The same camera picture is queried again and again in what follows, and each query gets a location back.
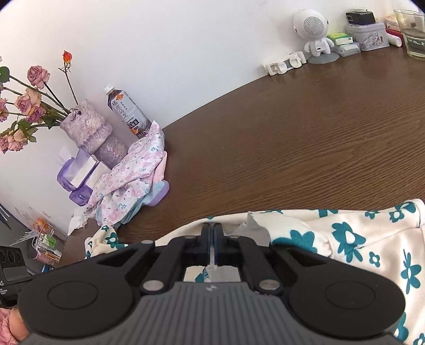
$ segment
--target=pink floral fabric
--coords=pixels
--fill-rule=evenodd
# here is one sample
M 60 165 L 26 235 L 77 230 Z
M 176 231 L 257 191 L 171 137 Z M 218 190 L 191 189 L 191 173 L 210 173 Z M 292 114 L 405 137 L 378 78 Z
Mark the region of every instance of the pink floral fabric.
M 10 332 L 9 315 L 9 309 L 0 308 L 0 345 L 15 345 L 18 343 Z
M 149 133 L 130 146 L 110 174 L 99 179 L 87 204 L 86 215 L 101 226 L 122 220 L 136 201 L 149 193 L 154 172 L 164 158 L 164 133 L 153 121 Z

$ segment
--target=round head of figurine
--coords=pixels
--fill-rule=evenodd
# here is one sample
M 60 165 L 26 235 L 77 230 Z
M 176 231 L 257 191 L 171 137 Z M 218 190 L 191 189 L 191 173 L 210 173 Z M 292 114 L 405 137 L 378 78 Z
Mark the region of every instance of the round head of figurine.
M 294 30 L 307 41 L 324 38 L 328 33 L 328 20 L 315 10 L 301 10 L 294 16 Z

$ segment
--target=white tube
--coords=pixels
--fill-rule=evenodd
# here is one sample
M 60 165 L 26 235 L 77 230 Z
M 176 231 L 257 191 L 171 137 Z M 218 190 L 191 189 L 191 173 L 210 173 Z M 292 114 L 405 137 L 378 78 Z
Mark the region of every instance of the white tube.
M 401 38 L 400 37 L 397 37 L 397 36 L 394 36 L 394 35 L 391 35 L 391 34 L 388 34 L 388 33 L 387 33 L 387 36 L 388 36 L 388 41 L 392 45 L 395 45 L 396 47 L 401 47 L 402 42 L 401 42 Z

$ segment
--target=gray round base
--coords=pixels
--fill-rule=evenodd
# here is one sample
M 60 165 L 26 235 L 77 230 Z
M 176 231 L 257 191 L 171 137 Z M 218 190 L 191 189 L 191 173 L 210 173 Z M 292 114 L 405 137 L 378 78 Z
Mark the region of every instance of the gray round base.
M 330 54 L 320 54 L 320 56 L 317 56 L 317 57 L 314 57 L 313 55 L 311 55 L 307 59 L 307 61 L 314 65 L 323 65 L 325 63 L 334 62 L 338 60 L 339 58 L 340 56 L 337 53 L 332 51 Z

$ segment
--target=crumpled tissue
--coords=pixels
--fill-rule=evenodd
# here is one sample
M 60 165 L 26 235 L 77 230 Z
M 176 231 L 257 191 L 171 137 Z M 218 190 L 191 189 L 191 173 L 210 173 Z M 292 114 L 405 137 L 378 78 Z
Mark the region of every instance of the crumpled tissue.
M 76 207 L 74 215 L 69 222 L 68 236 L 72 234 L 75 229 L 84 228 L 87 224 L 88 217 L 84 215 L 85 207 Z

